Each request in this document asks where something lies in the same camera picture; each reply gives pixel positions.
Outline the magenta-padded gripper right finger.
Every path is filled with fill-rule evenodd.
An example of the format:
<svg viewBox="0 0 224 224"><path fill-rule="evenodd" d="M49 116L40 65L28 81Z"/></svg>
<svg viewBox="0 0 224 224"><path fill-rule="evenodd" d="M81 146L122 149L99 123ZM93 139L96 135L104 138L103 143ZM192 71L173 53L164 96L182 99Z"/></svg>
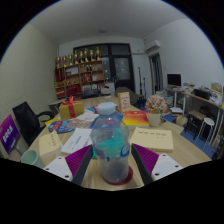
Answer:
<svg viewBox="0 0 224 224"><path fill-rule="evenodd" d="M137 144L131 145L131 154L135 159L145 185L182 169L182 166L168 154L162 153L158 155Z"/></svg>

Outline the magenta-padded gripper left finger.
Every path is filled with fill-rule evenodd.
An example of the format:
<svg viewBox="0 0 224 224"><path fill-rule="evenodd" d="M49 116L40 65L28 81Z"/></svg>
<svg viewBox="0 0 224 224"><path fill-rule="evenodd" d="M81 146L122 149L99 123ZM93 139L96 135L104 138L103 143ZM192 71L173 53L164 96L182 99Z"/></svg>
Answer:
<svg viewBox="0 0 224 224"><path fill-rule="evenodd" d="M88 145L67 157L56 157L44 170L76 185L81 185L92 156L93 148Z"/></svg>

